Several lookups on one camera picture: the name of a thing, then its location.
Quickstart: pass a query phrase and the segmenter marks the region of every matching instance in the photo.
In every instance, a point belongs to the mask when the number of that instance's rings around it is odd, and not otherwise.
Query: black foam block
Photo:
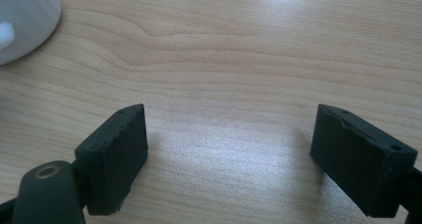
[[[89,177],[91,215],[110,215],[120,206],[147,158],[143,105],[113,114],[75,150],[80,173]]]
[[[311,156],[367,216],[394,217],[417,151],[355,114],[319,105]]]

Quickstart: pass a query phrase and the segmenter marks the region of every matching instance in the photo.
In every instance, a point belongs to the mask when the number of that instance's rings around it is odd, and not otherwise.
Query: white cup
[[[0,0],[0,65],[40,46],[56,28],[60,0]]]

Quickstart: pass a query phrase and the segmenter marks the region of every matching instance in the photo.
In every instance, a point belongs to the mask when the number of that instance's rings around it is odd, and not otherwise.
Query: black clamp jaw
[[[366,215],[422,223],[422,173],[417,151],[357,115],[326,105],[316,114],[311,156]]]
[[[0,205],[0,224],[85,223],[90,215],[110,215],[120,206],[145,164],[143,105],[113,114],[75,150],[70,164],[42,164],[22,178],[16,199]]]

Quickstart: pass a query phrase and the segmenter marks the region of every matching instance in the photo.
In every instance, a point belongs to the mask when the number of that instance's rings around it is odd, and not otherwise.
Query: mug handle
[[[0,22],[0,51],[7,48],[15,41],[15,30],[12,24]]]

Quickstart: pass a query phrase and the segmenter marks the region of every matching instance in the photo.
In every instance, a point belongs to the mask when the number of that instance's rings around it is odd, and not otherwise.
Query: wood grain
[[[324,103],[422,151],[422,0],[62,4],[48,42],[0,68],[1,202],[143,103],[148,161],[88,223],[404,222],[365,217],[309,150]]]

